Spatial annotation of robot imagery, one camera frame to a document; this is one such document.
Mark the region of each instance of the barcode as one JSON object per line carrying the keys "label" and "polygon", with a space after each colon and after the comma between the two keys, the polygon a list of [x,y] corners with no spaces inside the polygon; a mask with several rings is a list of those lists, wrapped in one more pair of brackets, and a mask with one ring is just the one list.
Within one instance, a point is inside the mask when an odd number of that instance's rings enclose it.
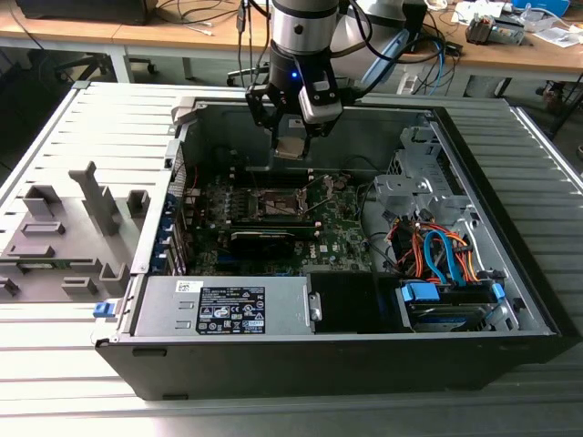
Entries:
{"label": "barcode", "polygon": [[198,293],[202,284],[201,280],[178,280],[175,291],[177,293]]}

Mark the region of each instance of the power supply label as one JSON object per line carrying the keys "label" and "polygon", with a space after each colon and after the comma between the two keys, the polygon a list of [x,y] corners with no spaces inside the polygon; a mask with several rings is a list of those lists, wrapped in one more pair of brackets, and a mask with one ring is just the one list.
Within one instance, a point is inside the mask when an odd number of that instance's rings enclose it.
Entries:
{"label": "power supply label", "polygon": [[201,335],[264,334],[265,288],[201,288],[197,332]]}

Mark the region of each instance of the motherboard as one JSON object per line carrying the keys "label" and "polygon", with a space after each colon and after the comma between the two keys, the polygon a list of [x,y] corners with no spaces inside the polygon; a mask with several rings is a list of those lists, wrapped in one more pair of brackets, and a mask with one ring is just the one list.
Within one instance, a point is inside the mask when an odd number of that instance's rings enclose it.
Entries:
{"label": "motherboard", "polygon": [[349,175],[236,172],[201,183],[190,202],[196,276],[370,271]]}

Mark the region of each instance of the black computer case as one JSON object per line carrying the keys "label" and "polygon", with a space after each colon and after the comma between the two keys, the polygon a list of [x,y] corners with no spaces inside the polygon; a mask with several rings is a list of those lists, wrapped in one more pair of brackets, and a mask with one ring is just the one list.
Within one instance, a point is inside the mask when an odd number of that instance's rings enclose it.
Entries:
{"label": "black computer case", "polygon": [[26,18],[65,18],[144,25],[158,0],[16,0]]}

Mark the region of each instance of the aluminum slatted table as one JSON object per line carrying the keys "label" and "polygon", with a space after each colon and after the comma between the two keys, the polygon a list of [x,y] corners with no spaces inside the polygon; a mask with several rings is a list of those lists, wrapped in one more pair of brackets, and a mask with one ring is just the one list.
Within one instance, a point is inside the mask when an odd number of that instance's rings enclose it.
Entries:
{"label": "aluminum slatted table", "polygon": [[[21,197],[31,184],[50,183],[59,196],[81,197],[67,171],[90,159],[97,164],[97,181],[107,183],[115,197],[153,189],[166,145],[174,138],[171,106],[176,97],[194,91],[214,97],[240,92],[130,84],[72,89],[0,189],[0,246],[25,214]],[[447,108],[583,329],[583,183],[578,175],[532,121],[504,101],[392,97],[390,103],[411,104],[412,99]],[[550,363],[522,366],[475,392],[147,402],[94,352],[92,308],[88,303],[0,305],[3,435],[32,435],[49,427],[51,435],[113,430],[167,436],[583,435],[582,346]]]}

